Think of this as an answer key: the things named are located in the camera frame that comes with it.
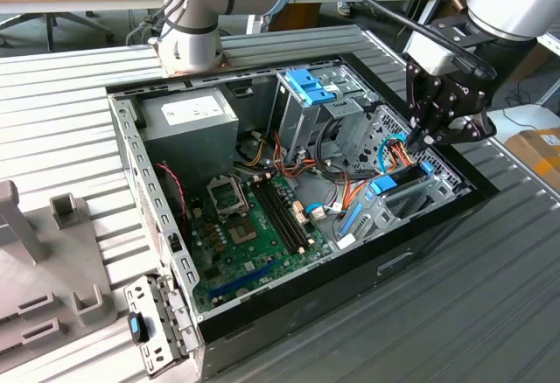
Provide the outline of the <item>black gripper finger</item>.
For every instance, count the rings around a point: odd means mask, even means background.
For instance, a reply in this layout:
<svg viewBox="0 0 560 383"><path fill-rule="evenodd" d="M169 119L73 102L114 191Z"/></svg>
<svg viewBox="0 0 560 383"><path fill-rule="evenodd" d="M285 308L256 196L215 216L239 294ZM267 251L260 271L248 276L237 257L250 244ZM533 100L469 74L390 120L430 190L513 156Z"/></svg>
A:
<svg viewBox="0 0 560 383"><path fill-rule="evenodd" d="M436 98L442 79L431 75L416 62L406 66L406 96L410 110L411 131L407 138L408 151L421 151L434 143L434 135L441 121Z"/></svg>
<svg viewBox="0 0 560 383"><path fill-rule="evenodd" d="M426 134L426 144L478 142L496 134L497 128L486 114L453 118L444 115L434 121Z"/></svg>

